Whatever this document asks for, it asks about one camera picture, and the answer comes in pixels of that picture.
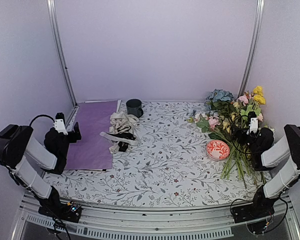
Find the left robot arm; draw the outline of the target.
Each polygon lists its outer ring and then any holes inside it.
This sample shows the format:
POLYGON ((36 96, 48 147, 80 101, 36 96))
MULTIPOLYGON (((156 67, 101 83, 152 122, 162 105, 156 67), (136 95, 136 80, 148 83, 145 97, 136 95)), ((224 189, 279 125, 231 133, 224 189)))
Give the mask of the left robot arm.
POLYGON ((31 192, 53 217, 60 217, 65 210, 58 191, 43 180, 27 158, 35 160, 45 172, 62 174, 70 144, 82 139, 79 123, 76 122, 73 129, 67 131, 63 118, 58 114, 43 143, 33 132, 31 124, 10 124, 4 128, 0 132, 0 165, 7 168, 16 184, 31 192))

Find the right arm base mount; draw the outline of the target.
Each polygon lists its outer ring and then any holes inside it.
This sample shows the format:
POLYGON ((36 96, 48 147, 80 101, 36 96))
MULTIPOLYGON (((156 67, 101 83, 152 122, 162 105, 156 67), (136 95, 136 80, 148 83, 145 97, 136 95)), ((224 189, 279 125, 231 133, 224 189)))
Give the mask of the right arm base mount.
POLYGON ((234 219, 235 223, 242 223, 247 221, 256 220, 263 217, 271 217, 274 213, 274 207, 272 205, 262 205, 258 203, 247 202, 248 204, 236 205, 234 203, 242 199, 235 199, 230 205, 230 213, 234 219))

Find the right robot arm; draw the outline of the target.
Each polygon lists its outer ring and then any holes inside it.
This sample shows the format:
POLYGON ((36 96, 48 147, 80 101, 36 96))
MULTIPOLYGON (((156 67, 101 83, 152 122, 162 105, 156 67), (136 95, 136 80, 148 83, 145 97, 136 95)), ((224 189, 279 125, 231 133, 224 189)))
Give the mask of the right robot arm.
POLYGON ((274 133, 263 127, 256 133, 246 132, 239 142, 247 144, 245 154, 251 154, 251 164, 255 171, 278 169, 274 177, 256 191, 248 213, 259 218, 271 208, 285 190, 290 189, 300 179, 300 126, 287 124, 284 135, 274 142, 274 133))

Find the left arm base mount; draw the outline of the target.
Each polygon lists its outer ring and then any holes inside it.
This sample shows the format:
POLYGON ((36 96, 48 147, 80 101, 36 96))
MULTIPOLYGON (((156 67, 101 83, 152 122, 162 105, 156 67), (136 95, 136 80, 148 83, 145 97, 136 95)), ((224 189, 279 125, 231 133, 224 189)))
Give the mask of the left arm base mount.
POLYGON ((73 201, 68 203, 47 203, 41 200, 38 213, 57 220, 78 223, 82 215, 82 206, 73 201))

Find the yellow flower stem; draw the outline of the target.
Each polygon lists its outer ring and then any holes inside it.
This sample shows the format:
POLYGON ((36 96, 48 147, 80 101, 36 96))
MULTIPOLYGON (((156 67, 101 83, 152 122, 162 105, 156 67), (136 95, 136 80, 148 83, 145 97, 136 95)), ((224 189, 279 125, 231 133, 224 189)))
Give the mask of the yellow flower stem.
POLYGON ((256 86, 252 91, 247 91, 238 98, 242 105, 240 108, 240 115, 247 118, 249 113, 255 113, 256 118, 263 121, 263 115, 260 105, 266 104, 263 88, 256 86))

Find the blue hydrangea stem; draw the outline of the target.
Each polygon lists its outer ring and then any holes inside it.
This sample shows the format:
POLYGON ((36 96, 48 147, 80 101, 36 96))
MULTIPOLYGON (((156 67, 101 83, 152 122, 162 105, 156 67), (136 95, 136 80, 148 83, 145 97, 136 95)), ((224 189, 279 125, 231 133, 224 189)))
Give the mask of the blue hydrangea stem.
POLYGON ((209 111, 220 110, 224 106, 230 104, 234 100, 231 92, 223 89, 215 89, 211 91, 205 98, 205 109, 209 111))

